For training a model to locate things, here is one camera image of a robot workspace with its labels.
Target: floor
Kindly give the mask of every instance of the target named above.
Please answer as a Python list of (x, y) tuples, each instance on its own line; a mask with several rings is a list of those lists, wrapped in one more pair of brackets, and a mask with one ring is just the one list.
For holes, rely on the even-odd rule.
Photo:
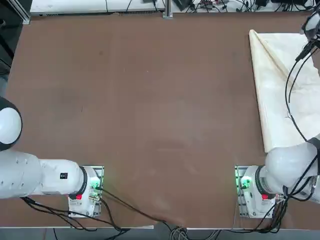
[[(114, 229), (100, 228), (95, 232), (78, 231), (75, 229), (56, 228), (58, 240), (104, 240), (117, 234)], [(189, 237), (193, 240), (205, 239), (211, 233), (210, 230), (190, 230)], [(281, 230), (277, 234), (260, 233), (231, 233), (222, 231), (218, 240), (318, 240), (320, 231)], [(18, 228), (0, 229), (1, 240), (56, 240), (52, 228)], [(155, 229), (132, 229), (117, 237), (117, 240), (168, 240), (167, 229), (155, 226)]]
[[(26, 9), (30, 8), (32, 0), (23, 0), (21, 3)], [(0, 3), (0, 16), (7, 23), (7, 26), (0, 29), (0, 34), (5, 38), (7, 44), (12, 50), (16, 49), (19, 36), (21, 33), (21, 21), (11, 11), (6, 9)], [(11, 65), (12, 60), (6, 52), (0, 47), (0, 58)], [(1, 68), (0, 65), (0, 96), (4, 95), (6, 83), (8, 81), (8, 72)], [(100, 228), (95, 232), (78, 231), (70, 228), (56, 228), (56, 236), (58, 240), (104, 240), (110, 236), (117, 234), (113, 228)], [(190, 230), (189, 237), (191, 239), (205, 239), (210, 235), (211, 230)], [(129, 232), (119, 236), (117, 240), (162, 240), (169, 239), (169, 231), (159, 223), (154, 229), (131, 229)], [(56, 240), (52, 228), (0, 228), (0, 240)], [(247, 233), (237, 234), (222, 231), (218, 236), (219, 240), (318, 240), (320, 231), (307, 230), (281, 230), (278, 234), (259, 234)]]

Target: mounting plate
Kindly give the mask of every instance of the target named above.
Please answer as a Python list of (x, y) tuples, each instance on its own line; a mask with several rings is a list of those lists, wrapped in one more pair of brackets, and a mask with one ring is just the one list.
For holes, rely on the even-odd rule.
[[(93, 170), (96, 172), (96, 175), (100, 179), (100, 188), (104, 187), (104, 173), (105, 173), (105, 167), (104, 166), (89, 166), (93, 168)], [(98, 191), (99, 197), (102, 197), (102, 190)], [(97, 201), (94, 206), (93, 210), (93, 217), (99, 217), (101, 215), (101, 201)]]
[(243, 191), (240, 189), (240, 180), (245, 175), (246, 170), (249, 166), (234, 166), (234, 175), (235, 175), (235, 184), (236, 184), (236, 193), (238, 196), (238, 206), (239, 206), (239, 215), (240, 217), (249, 218), (249, 212), (244, 197)]

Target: black cable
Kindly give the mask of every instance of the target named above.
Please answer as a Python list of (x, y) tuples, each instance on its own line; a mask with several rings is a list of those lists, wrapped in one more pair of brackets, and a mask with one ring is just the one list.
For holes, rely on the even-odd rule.
[(152, 2), (153, 2), (153, 6), (154, 6), (155, 11), (158, 12), (158, 8), (156, 6), (156, 0), (152, 0)]
[(53, 229), (55, 240), (59, 240), (58, 237), (57, 237), (57, 234), (56, 234), (56, 230), (54, 228), (52, 228), (52, 229)]
[(283, 2), (280, 3), (280, 5), (278, 6), (278, 8), (275, 10), (275, 12), (278, 11), (278, 10), (281, 8), (282, 5), (283, 5)]
[(290, 5), (285, 4), (284, 8), (282, 9), (282, 12), (287, 12), (289, 8), (290, 8)]
[(288, 83), (289, 83), (289, 79), (290, 79), (290, 76), (291, 76), (291, 73), (292, 71), (295, 69), (296, 65), (297, 65), (297, 61), (294, 63), (293, 67), (291, 68), (289, 74), (288, 74), (288, 77), (286, 79), (286, 82), (285, 82), (285, 89), (284, 89), (284, 99), (285, 99), (285, 105), (286, 105), (286, 109), (288, 111), (288, 114), (290, 115), (290, 119), (295, 127), (295, 129), (299, 132), (299, 134), (301, 135), (301, 137), (303, 138), (303, 140), (305, 142), (307, 142), (307, 139), (305, 138), (305, 136), (302, 134), (302, 132), (300, 131), (299, 127), (297, 126), (297, 123), (295, 121), (295, 118), (292, 116), (291, 114), (291, 111), (290, 111), (290, 107), (289, 107), (289, 103), (288, 103), (288, 98), (287, 98), (287, 91), (288, 91)]
[(264, 222), (264, 220), (266, 219), (266, 217), (268, 216), (268, 214), (275, 208), (275, 206), (278, 203), (276, 202), (264, 215), (264, 217), (261, 219), (261, 221), (259, 222), (259, 224), (254, 228), (254, 229), (244, 229), (244, 231), (233, 231), (233, 230), (227, 230), (228, 232), (232, 232), (232, 233), (237, 233), (237, 234), (246, 234), (246, 233), (253, 233), (253, 232), (259, 232), (258, 228), (260, 227), (260, 225)]
[(304, 199), (300, 199), (300, 198), (297, 198), (297, 197), (294, 197), (294, 196), (292, 196), (291, 198), (292, 199), (295, 199), (295, 200), (297, 200), (297, 201), (299, 201), (299, 202), (306, 202), (306, 201), (308, 201), (310, 198), (312, 198), (312, 196), (313, 196), (313, 192), (311, 192), (310, 194), (309, 194), (309, 196), (307, 196), (306, 198), (304, 198)]
[(9, 57), (13, 60), (14, 59), (14, 52), (11, 50), (9, 45), (7, 44), (6, 40), (1, 36), (0, 34), (0, 45), (3, 47), (3, 49), (6, 51), (6, 53), (9, 55)]
[(221, 11), (219, 10), (219, 8), (217, 8), (215, 5), (212, 5), (212, 7), (213, 7), (214, 9), (217, 9), (218, 12), (221, 13)]
[(106, 7), (106, 12), (108, 13), (109, 11), (108, 11), (108, 2), (107, 2), (107, 0), (105, 0), (105, 7)]
[(235, 1), (236, 1), (236, 2), (239, 2), (239, 3), (241, 3), (241, 4), (242, 4), (242, 6), (241, 6), (241, 9), (240, 9), (240, 10), (242, 10), (243, 6), (245, 6), (245, 7), (246, 7), (246, 9), (247, 9), (247, 10), (249, 10), (248, 6), (247, 6), (247, 5), (246, 5), (246, 3), (245, 3), (245, 0), (243, 0), (243, 1), (235, 0)]
[(113, 236), (109, 236), (109, 237), (105, 238), (104, 240), (115, 240), (117, 237), (119, 237), (129, 231), (130, 231), (130, 229), (123, 230), (122, 232), (119, 232), (118, 234), (113, 235)]
[(290, 91), (289, 91), (289, 95), (288, 95), (288, 103), (290, 104), (290, 99), (291, 99), (291, 93), (292, 93), (292, 89), (294, 88), (294, 84), (296, 83), (296, 80), (298, 78), (298, 75), (301, 71), (301, 69), (303, 68), (304, 64), (306, 63), (306, 61), (308, 61), (308, 59), (318, 50), (318, 48), (316, 48), (314, 51), (311, 52), (311, 54), (303, 61), (303, 63), (301, 64), (298, 72), (296, 73), (295, 75), (295, 78), (292, 82), (292, 85), (291, 85), (291, 88), (290, 88)]
[(223, 9), (225, 9), (225, 11), (228, 12), (227, 5), (225, 4), (224, 0), (221, 0), (221, 2), (223, 4)]
[(100, 198), (100, 201), (103, 203), (103, 205), (105, 206), (107, 212), (108, 212), (108, 215), (109, 215), (109, 218), (110, 218), (110, 221), (111, 223), (113, 224), (114, 228), (117, 230), (117, 231), (122, 231), (122, 228), (119, 227), (118, 225), (116, 225), (115, 221), (114, 221), (114, 218), (112, 217), (112, 214), (111, 214), (111, 210), (107, 204), (107, 202), (105, 200), (103, 200), (102, 198)]
[[(177, 230), (177, 229), (181, 229), (181, 227), (179, 227), (179, 226), (177, 226), (175, 229), (173, 229), (172, 231), (175, 231), (175, 230)], [(186, 238), (187, 240), (210, 240), (213, 236), (214, 236), (214, 234), (216, 234), (217, 232), (217, 235), (219, 235), (220, 234), (220, 231), (221, 230), (213, 230), (210, 234), (209, 234), (209, 236), (207, 236), (207, 237), (205, 237), (205, 238), (197, 238), (197, 239), (192, 239), (192, 238), (190, 238), (188, 235), (187, 235), (187, 231), (184, 229), (184, 228), (182, 228), (180, 231), (182, 231), (182, 232), (184, 232), (184, 234), (185, 234), (185, 236), (184, 236), (184, 238)]]
[(205, 6), (205, 9), (206, 9), (207, 13), (209, 13), (209, 10), (208, 10), (208, 8), (207, 8), (206, 2), (203, 2), (203, 3), (204, 3), (204, 6)]
[(219, 237), (221, 232), (222, 232), (222, 230), (218, 230), (218, 233), (215, 235), (214, 240), (218, 240), (218, 237)]
[(11, 65), (9, 65), (6, 61), (4, 61), (2, 58), (0, 58), (0, 63), (3, 63), (6, 67), (11, 69)]
[(292, 3), (294, 4), (295, 8), (299, 11), (299, 12), (303, 12), (303, 11), (307, 11), (306, 7), (304, 7), (304, 9), (299, 9), (298, 6), (296, 5), (296, 3), (294, 1), (292, 1)]
[(22, 199), (28, 199), (29, 200), (29, 203), (31, 205), (34, 205), (34, 206), (38, 206), (38, 207), (41, 207), (41, 208), (45, 208), (47, 210), (51, 210), (51, 211), (54, 211), (54, 212), (60, 212), (60, 213), (66, 213), (66, 214), (75, 214), (75, 215), (80, 215), (80, 216), (83, 216), (83, 217), (86, 217), (88, 219), (92, 219), (94, 221), (97, 221), (97, 222), (101, 222), (101, 223), (105, 223), (105, 224), (108, 224), (112, 227), (115, 227), (113, 226), (113, 224), (111, 222), (108, 222), (108, 221), (105, 221), (105, 220), (102, 220), (102, 219), (99, 219), (99, 218), (94, 218), (92, 216), (87, 216), (85, 214), (82, 214), (80, 212), (75, 212), (75, 211), (69, 211), (69, 210), (61, 210), (61, 209), (56, 209), (56, 208), (53, 208), (53, 207), (50, 207), (50, 206), (46, 206), (46, 205), (43, 205), (43, 204), (40, 204), (40, 203), (37, 203), (36, 201), (34, 201), (33, 199), (29, 198), (29, 197), (24, 197)]
[(191, 7), (191, 6), (189, 5), (189, 7), (187, 8), (187, 10), (185, 11), (185, 14), (189, 11), (190, 7)]
[(192, 12), (193, 14), (197, 12), (198, 6), (200, 5), (200, 2), (195, 6), (194, 11)]
[[(45, 208), (45, 207), (44, 207), (44, 208), (47, 209), (47, 210), (49, 210), (49, 211), (39, 209), (39, 208), (33, 206), (31, 203), (29, 203), (26, 199), (24, 199), (24, 198), (21, 198), (21, 199), (24, 200), (24, 202), (25, 202), (29, 207), (31, 207), (32, 209), (34, 209), (34, 210), (36, 210), (36, 211), (38, 211), (38, 212), (41, 212), (41, 213), (47, 213), (47, 214), (50, 214), (50, 215), (55, 215), (55, 216), (61, 218), (63, 221), (65, 221), (66, 223), (68, 223), (72, 228), (75, 228), (76, 230), (85, 230), (85, 231), (87, 231), (87, 232), (95, 232), (95, 231), (97, 231), (97, 229), (88, 229), (88, 228), (84, 227), (78, 220), (74, 219), (73, 217), (70, 217), (70, 216), (68, 216), (68, 215), (64, 215), (64, 214), (61, 214), (61, 213), (54, 212), (53, 210), (50, 210), (50, 209)], [(72, 224), (71, 222), (69, 222), (69, 221), (68, 221), (67, 219), (65, 219), (64, 217), (75, 221), (81, 228), (78, 228), (77, 226), (75, 226), (74, 224)]]
[(304, 182), (304, 184), (303, 184), (296, 192), (294, 192), (294, 193), (292, 194), (292, 196), (297, 195), (298, 193), (300, 193), (300, 192), (307, 186), (307, 184), (310, 182), (310, 179), (311, 179), (311, 178), (312, 178), (311, 176), (308, 177), (308, 178), (306, 179), (306, 181)]
[(130, 205), (129, 203), (126, 203), (125, 201), (123, 201), (122, 199), (120, 199), (119, 197), (115, 196), (114, 194), (112, 194), (111, 192), (101, 188), (101, 187), (96, 187), (95, 189), (97, 190), (100, 190), (100, 191), (103, 191), (105, 192), (106, 194), (112, 196), (114, 199), (118, 200), (120, 203), (122, 203), (123, 205), (125, 205), (127, 208), (145, 216), (146, 218), (149, 218), (153, 221), (156, 221), (156, 222), (160, 222), (160, 223), (163, 223), (169, 230), (170, 232), (172, 231), (171, 227), (167, 224), (167, 222), (165, 220), (162, 220), (162, 219), (159, 219), (159, 218), (156, 218), (156, 217), (153, 217), (153, 216), (150, 216), (149, 214), (146, 214), (144, 213), (143, 211), (140, 211), (139, 209), (133, 207), (132, 205)]
[(132, 0), (130, 0), (130, 2), (129, 2), (129, 4), (128, 4), (128, 6), (126, 7), (125, 12), (128, 12), (128, 9), (129, 9), (129, 7), (130, 7), (131, 2), (132, 2)]

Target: metal frame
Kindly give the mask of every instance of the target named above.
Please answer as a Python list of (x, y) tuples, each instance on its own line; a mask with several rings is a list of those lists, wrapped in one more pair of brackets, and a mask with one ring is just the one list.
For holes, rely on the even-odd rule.
[(164, 19), (172, 19), (173, 18), (173, 13), (171, 11), (171, 0), (165, 0), (165, 10), (162, 15)]
[[(100, 178), (100, 187), (104, 187), (104, 175), (105, 175), (105, 167), (104, 166), (89, 166), (93, 168), (93, 170), (96, 172), (96, 175), (98, 178)], [(101, 201), (97, 201), (95, 203), (94, 211), (93, 211), (93, 217), (97, 218), (101, 215)]]
[(239, 215), (240, 217), (249, 217), (248, 209), (244, 194), (240, 189), (240, 180), (245, 175), (246, 170), (249, 166), (234, 166), (235, 184), (236, 184), (236, 194), (238, 197)]
[(31, 18), (29, 13), (21, 6), (18, 0), (6, 0), (6, 1), (11, 5), (14, 11), (20, 16), (23, 24), (30, 23)]

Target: wire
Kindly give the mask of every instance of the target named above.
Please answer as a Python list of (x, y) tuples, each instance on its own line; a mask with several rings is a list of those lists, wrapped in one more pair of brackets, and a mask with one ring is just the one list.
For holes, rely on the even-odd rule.
[(204, 6), (205, 6), (205, 9), (206, 9), (207, 13), (209, 13), (209, 10), (208, 10), (208, 8), (207, 8), (206, 2), (203, 2), (203, 4), (204, 4)]
[(187, 10), (185, 11), (185, 13), (187, 13), (189, 11), (189, 9), (193, 10), (195, 8), (195, 4), (194, 4), (195, 0), (193, 0), (190, 4), (189, 7), (187, 8)]
[(217, 239), (218, 239), (218, 237), (219, 237), (219, 235), (221, 234), (221, 232), (222, 232), (222, 230), (218, 230), (218, 233), (215, 235), (214, 240), (217, 240)]
[(213, 231), (210, 233), (210, 235), (207, 236), (207, 237), (205, 237), (205, 238), (202, 238), (202, 239), (199, 239), (199, 238), (197, 238), (197, 239), (192, 239), (192, 238), (189, 238), (189, 237), (188, 237), (188, 234), (187, 234), (187, 233), (188, 233), (188, 230), (187, 230), (187, 231), (184, 231), (184, 228), (183, 228), (183, 227), (178, 227), (178, 228), (176, 228), (176, 229), (174, 229), (174, 230), (171, 231), (169, 240), (172, 240), (172, 238), (175, 237), (176, 232), (179, 233), (179, 235), (178, 235), (178, 240), (180, 240), (180, 236), (182, 236), (185, 240), (211, 240), (214, 236), (219, 235), (219, 234), (220, 234), (220, 231), (221, 231), (221, 230), (213, 230)]
[[(75, 211), (69, 211), (69, 210), (61, 210), (61, 209), (56, 209), (56, 208), (53, 208), (53, 207), (49, 207), (49, 206), (46, 206), (46, 205), (43, 205), (43, 204), (40, 204), (40, 203), (37, 203), (36, 201), (34, 201), (33, 199), (29, 198), (29, 197), (21, 197), (22, 200), (24, 200), (25, 203), (27, 203), (30, 207), (34, 208), (34, 206), (37, 206), (37, 207), (40, 207), (40, 208), (44, 208), (44, 209), (47, 209), (49, 210), (49, 212), (47, 211), (44, 211), (44, 213), (49, 213), (49, 214), (54, 214), (54, 215), (60, 215), (60, 216), (63, 216), (63, 217), (66, 217), (66, 218), (69, 218), (69, 219), (72, 219), (73, 221), (77, 222), (77, 224), (79, 224), (79, 222), (77, 220), (75, 220), (73, 217), (70, 217), (68, 216), (69, 214), (74, 214), (74, 215), (80, 215), (80, 216), (83, 216), (83, 217), (86, 217), (88, 219), (92, 219), (94, 221), (97, 221), (97, 222), (101, 222), (101, 223), (105, 223), (105, 224), (108, 224), (112, 227), (115, 227), (113, 226), (113, 224), (111, 222), (108, 222), (108, 221), (105, 221), (105, 220), (102, 220), (102, 219), (99, 219), (99, 218), (94, 218), (92, 216), (88, 216), (88, 215), (85, 215), (85, 214), (82, 214), (80, 212), (75, 212)], [(92, 231), (92, 229), (85, 229), (85, 230), (89, 230), (89, 232), (94, 232), (96, 231), (96, 229), (94, 231)]]
[(156, 12), (158, 12), (158, 8), (156, 6), (156, 0), (152, 0), (152, 3), (153, 3), (153, 6), (154, 6), (154, 9)]
[(106, 12), (108, 13), (109, 11), (108, 11), (108, 2), (107, 2), (107, 0), (105, 0), (105, 7), (106, 7)]
[[(70, 216), (67, 216), (67, 215), (64, 215), (64, 214), (61, 214), (61, 213), (56, 213), (56, 212), (54, 212), (54, 211), (52, 211), (52, 210), (49, 210), (49, 211), (42, 210), (42, 209), (39, 209), (39, 208), (33, 206), (32, 204), (30, 204), (30, 203), (29, 203), (28, 201), (26, 201), (26, 200), (24, 200), (24, 201), (25, 201), (25, 203), (26, 203), (29, 207), (31, 207), (32, 209), (34, 209), (34, 210), (36, 210), (36, 211), (38, 211), (38, 212), (41, 212), (41, 213), (47, 213), (47, 214), (50, 214), (50, 215), (55, 215), (55, 216), (61, 218), (62, 220), (64, 220), (66, 223), (68, 223), (72, 228), (75, 228), (75, 229), (77, 229), (77, 230), (85, 230), (85, 231), (87, 231), (87, 232), (95, 232), (95, 231), (97, 230), (97, 229), (87, 229), (87, 228), (85, 228), (80, 222), (78, 222), (78, 221), (77, 221), (76, 219), (74, 219), (73, 217), (70, 217)], [(76, 227), (74, 224), (72, 224), (71, 222), (69, 222), (69, 221), (68, 221), (67, 219), (65, 219), (64, 217), (75, 221), (81, 228)]]
[(112, 214), (111, 214), (111, 210), (107, 204), (107, 202), (105, 200), (103, 200), (102, 198), (100, 198), (100, 201), (103, 203), (103, 205), (105, 206), (107, 212), (108, 212), (108, 215), (109, 215), (109, 218), (110, 218), (110, 221), (112, 223), (112, 225), (114, 226), (114, 228), (117, 230), (117, 231), (122, 231), (122, 228), (119, 227), (118, 225), (116, 225), (115, 221), (114, 221), (114, 218), (112, 217)]
[(223, 9), (225, 9), (225, 11), (228, 12), (227, 5), (225, 4), (224, 0), (221, 0), (221, 2), (223, 4)]
[(290, 119), (295, 127), (295, 129), (298, 131), (298, 133), (301, 135), (301, 137), (303, 138), (303, 140), (305, 142), (307, 142), (307, 139), (305, 138), (305, 136), (302, 134), (302, 132), (300, 131), (299, 127), (297, 126), (297, 123), (294, 119), (294, 117), (292, 116), (291, 114), (291, 111), (290, 111), (290, 107), (289, 107), (289, 103), (288, 103), (288, 98), (287, 98), (287, 90), (288, 90), (288, 83), (289, 83), (289, 79), (290, 79), (290, 76), (292, 74), (292, 71), (295, 69), (296, 65), (298, 64), (298, 62), (296, 61), (293, 65), (293, 67), (291, 68), (289, 74), (288, 74), (288, 77), (286, 79), (286, 82), (285, 82), (285, 88), (284, 88), (284, 99), (285, 99), (285, 105), (286, 105), (286, 109), (288, 111), (288, 114), (290, 115)]
[(109, 236), (109, 237), (105, 238), (104, 240), (115, 240), (117, 237), (119, 237), (129, 231), (130, 231), (130, 229), (123, 230), (122, 232), (119, 232), (118, 234), (113, 235), (113, 236)]
[(294, 1), (292, 1), (292, 3), (294, 4), (295, 8), (299, 11), (299, 12), (303, 12), (303, 11), (307, 11), (306, 7), (304, 7), (304, 9), (299, 9), (298, 6), (296, 5), (296, 3)]
[(11, 69), (11, 65), (9, 65), (6, 61), (4, 61), (2, 58), (0, 58), (0, 62), (6, 65), (9, 69)]
[(246, 5), (246, 3), (245, 3), (245, 0), (243, 0), (243, 1), (235, 0), (235, 1), (242, 4), (241, 9), (240, 9), (241, 11), (242, 11), (242, 8), (243, 8), (244, 6), (246, 7), (247, 10), (249, 10), (249, 8), (247, 7), (247, 5)]
[(221, 11), (219, 10), (219, 8), (217, 8), (215, 5), (212, 5), (212, 7), (213, 7), (214, 9), (217, 9), (218, 12), (221, 13)]
[(304, 66), (304, 64), (306, 63), (306, 61), (308, 61), (308, 59), (309, 59), (317, 50), (318, 50), (318, 48), (316, 48), (313, 52), (311, 52), (311, 54), (303, 61), (303, 63), (301, 64), (301, 66), (300, 66), (300, 68), (299, 68), (299, 70), (298, 70), (298, 72), (296, 73), (295, 78), (294, 78), (294, 80), (293, 80), (293, 82), (292, 82), (290, 91), (289, 91), (289, 95), (288, 95), (288, 103), (289, 103), (289, 104), (290, 104), (290, 100), (291, 100), (292, 90), (293, 90), (293, 88), (294, 88), (294, 85), (295, 85), (295, 83), (296, 83), (296, 80), (297, 80), (297, 78), (298, 78), (298, 75), (299, 75), (301, 69), (303, 68), (303, 66)]
[(126, 13), (128, 12), (128, 9), (129, 9), (129, 7), (130, 7), (131, 2), (132, 2), (132, 0), (130, 0), (128, 6), (126, 7), (126, 10), (125, 10)]
[(56, 230), (54, 228), (52, 228), (52, 229), (53, 229), (55, 240), (59, 240), (58, 237), (57, 237), (57, 234), (56, 234)]
[(298, 193), (300, 193), (306, 187), (306, 185), (310, 182), (311, 178), (312, 178), (311, 176), (308, 177), (306, 179), (306, 181), (304, 182), (304, 184), (296, 192), (294, 192), (292, 195), (294, 196), (294, 195), (297, 195)]
[(12, 51), (12, 49), (9, 47), (9, 45), (7, 44), (6, 40), (2, 37), (2, 35), (0, 34), (0, 45), (3, 47), (3, 49), (6, 51), (6, 53), (9, 55), (9, 57), (13, 60), (14, 59), (14, 52)]
[(278, 6), (278, 8), (275, 10), (275, 12), (276, 12), (276, 11), (278, 11), (278, 10), (281, 8), (281, 6), (282, 6), (283, 4), (284, 4), (284, 3), (283, 3), (283, 2), (281, 2), (281, 3), (280, 3), (280, 5)]
[(130, 205), (129, 203), (126, 203), (125, 201), (123, 201), (122, 199), (120, 199), (119, 197), (117, 197), (116, 195), (112, 194), (111, 192), (109, 192), (109, 191), (107, 191), (107, 190), (105, 190), (105, 189), (103, 189), (103, 188), (101, 188), (101, 187), (96, 187), (95, 189), (105, 192), (106, 194), (112, 196), (114, 199), (118, 200), (120, 203), (122, 203), (123, 205), (125, 205), (127, 208), (129, 208), (129, 209), (131, 209), (131, 210), (133, 210), (133, 211), (135, 211), (135, 212), (137, 212), (137, 213), (145, 216), (146, 218), (149, 218), (149, 219), (151, 219), (151, 220), (153, 220), (153, 221), (156, 221), (156, 222), (163, 223), (163, 224), (169, 229), (170, 232), (172, 231), (171, 227), (168, 225), (168, 223), (167, 223), (165, 220), (162, 220), (162, 219), (159, 219), (159, 218), (150, 216), (149, 214), (146, 214), (146, 213), (144, 213), (143, 211), (140, 211), (139, 209), (133, 207), (133, 206)]

